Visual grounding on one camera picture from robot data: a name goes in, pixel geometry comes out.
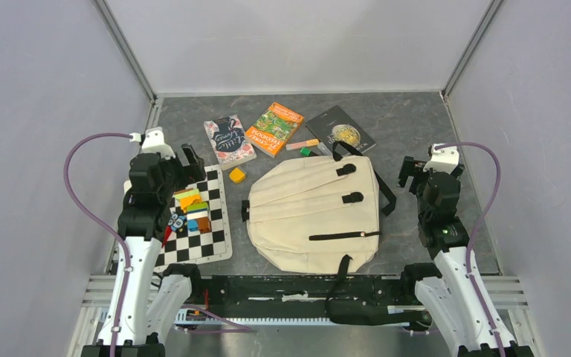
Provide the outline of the cream canvas backpack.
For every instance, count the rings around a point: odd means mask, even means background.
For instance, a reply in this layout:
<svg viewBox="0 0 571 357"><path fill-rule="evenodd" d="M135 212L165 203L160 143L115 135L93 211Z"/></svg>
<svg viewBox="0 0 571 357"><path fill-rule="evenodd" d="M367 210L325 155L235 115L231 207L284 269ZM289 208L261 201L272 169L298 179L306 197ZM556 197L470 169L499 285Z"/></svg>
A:
<svg viewBox="0 0 571 357"><path fill-rule="evenodd" d="M331 155L283 161L251 186L242 221L262 255L281 271L349 273L378 252L382 216L396 195L354 146L338 141Z"/></svg>

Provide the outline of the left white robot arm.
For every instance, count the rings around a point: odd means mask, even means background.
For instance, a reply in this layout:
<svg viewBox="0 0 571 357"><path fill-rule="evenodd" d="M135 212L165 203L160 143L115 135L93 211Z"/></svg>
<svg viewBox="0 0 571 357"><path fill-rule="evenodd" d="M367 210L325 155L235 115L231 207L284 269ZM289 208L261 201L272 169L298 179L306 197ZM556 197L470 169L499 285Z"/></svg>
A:
<svg viewBox="0 0 571 357"><path fill-rule="evenodd" d="M144 148L130 162L123 207L117 221L119 263L109 315L97 340L82 356L165 356L165 340L184 302L204 293L195 264L166 268L153 302L149 302L154 267L171 217L174 192L205 179L204 160L182 145L188 163Z"/></svg>

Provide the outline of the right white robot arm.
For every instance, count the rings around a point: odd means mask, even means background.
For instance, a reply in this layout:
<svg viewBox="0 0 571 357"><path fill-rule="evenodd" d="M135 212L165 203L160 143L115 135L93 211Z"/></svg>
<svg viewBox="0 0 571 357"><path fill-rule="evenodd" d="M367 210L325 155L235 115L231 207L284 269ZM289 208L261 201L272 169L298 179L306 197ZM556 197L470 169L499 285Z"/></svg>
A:
<svg viewBox="0 0 571 357"><path fill-rule="evenodd" d="M400 295L424 305L452 356L532 356L503 323L468 250L457 216L462 171L458 161L404 158L398 184L416 196L419 238L432 261L404 268Z"/></svg>

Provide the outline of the colourful block stack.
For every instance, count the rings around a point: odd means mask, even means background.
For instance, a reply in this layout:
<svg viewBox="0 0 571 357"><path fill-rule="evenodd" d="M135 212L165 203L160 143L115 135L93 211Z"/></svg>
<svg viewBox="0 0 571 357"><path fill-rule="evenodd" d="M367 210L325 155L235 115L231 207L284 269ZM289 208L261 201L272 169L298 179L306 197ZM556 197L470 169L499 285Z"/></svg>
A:
<svg viewBox="0 0 571 357"><path fill-rule="evenodd" d="M198 188L176 191L173 198L178 202L183 216L186 216L186 226L190 233L206 234L212 232L210 206L202 199Z"/></svg>

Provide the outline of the blue robot figure toy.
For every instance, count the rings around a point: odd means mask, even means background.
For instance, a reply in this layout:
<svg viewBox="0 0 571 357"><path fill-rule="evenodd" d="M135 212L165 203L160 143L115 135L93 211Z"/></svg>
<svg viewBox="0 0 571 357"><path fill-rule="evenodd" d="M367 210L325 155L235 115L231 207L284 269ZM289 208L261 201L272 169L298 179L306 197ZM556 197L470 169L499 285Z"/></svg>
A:
<svg viewBox="0 0 571 357"><path fill-rule="evenodd" d="M172 216L170 217L169 222L168 222L168 228L172 232L183 231L186 221L187 221L186 216L179 215L177 213L173 213Z"/></svg>

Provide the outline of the red calculator toy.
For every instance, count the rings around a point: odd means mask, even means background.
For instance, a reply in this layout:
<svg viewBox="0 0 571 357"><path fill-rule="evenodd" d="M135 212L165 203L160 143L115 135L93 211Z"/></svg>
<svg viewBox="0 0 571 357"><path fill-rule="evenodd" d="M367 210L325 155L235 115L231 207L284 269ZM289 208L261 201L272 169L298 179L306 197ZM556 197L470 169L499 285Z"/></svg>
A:
<svg viewBox="0 0 571 357"><path fill-rule="evenodd" d="M167 244L167 242L169 241L169 238L170 238L170 236L172 235L173 232L174 232L174 228L173 228L171 225L168 225L168 226L165 228L164 238L163 238L163 241L162 241L162 246L163 246L163 247Z"/></svg>

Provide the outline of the yellow cube block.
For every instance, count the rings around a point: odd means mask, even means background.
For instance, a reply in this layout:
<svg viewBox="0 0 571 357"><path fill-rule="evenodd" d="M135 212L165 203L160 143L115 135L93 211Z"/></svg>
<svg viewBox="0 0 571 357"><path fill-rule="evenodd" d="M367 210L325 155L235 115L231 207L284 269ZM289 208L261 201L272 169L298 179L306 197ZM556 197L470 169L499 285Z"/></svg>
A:
<svg viewBox="0 0 571 357"><path fill-rule="evenodd" d="M236 168L232 169L229 173L229 179L234 184L239 184L239 183L243 182L245 180L245 178L246 178L246 173L240 167L236 167Z"/></svg>

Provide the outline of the floral navy book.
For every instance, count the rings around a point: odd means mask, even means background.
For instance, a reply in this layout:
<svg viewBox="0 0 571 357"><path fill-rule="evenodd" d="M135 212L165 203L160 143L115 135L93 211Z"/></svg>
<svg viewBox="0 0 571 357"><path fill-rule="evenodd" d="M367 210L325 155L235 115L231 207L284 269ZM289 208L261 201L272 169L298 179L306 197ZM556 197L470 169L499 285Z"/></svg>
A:
<svg viewBox="0 0 571 357"><path fill-rule="evenodd" d="M237 115L205 121L204 129L223 171L257 157L253 145L245 137L245 129Z"/></svg>

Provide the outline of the black book gold emblem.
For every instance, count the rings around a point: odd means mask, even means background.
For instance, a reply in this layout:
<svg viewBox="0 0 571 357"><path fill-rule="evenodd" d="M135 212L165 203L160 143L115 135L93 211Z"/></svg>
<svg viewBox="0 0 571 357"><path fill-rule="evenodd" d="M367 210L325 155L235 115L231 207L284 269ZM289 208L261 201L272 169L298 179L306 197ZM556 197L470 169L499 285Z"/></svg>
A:
<svg viewBox="0 0 571 357"><path fill-rule="evenodd" d="M309 119L306 128L328 149L335 141L343 141L361 153L376 145L372 137L340 106L333 106Z"/></svg>

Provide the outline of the green marker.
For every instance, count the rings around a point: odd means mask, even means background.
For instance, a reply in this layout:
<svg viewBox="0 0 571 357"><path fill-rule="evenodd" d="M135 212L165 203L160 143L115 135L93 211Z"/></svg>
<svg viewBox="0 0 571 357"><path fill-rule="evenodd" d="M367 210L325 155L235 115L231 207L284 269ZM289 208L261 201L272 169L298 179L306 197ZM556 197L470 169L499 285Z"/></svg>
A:
<svg viewBox="0 0 571 357"><path fill-rule="evenodd" d="M300 154L303 157L314 157L314 156L318 156L318 154L314 151L312 151L311 149L309 149L308 147L304 147L300 149Z"/></svg>

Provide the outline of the orange treehouse book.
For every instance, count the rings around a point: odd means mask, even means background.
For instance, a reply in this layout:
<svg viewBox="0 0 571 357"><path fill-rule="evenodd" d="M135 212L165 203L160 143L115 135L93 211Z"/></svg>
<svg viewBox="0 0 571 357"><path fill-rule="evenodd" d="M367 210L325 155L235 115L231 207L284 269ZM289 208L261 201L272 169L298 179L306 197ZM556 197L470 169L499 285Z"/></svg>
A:
<svg viewBox="0 0 571 357"><path fill-rule="evenodd" d="M303 121L302 115L274 102L245 132L245 137L257 149L275 158Z"/></svg>

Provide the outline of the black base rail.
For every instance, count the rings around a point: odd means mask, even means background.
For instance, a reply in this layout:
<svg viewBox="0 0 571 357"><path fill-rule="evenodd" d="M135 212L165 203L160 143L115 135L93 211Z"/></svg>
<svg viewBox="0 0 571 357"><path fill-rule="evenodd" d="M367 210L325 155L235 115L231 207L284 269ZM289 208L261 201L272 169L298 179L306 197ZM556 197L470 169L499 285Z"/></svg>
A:
<svg viewBox="0 0 571 357"><path fill-rule="evenodd" d="M186 303L243 323L399 325L417 331L433 324L413 281L399 276L203 276L192 280Z"/></svg>

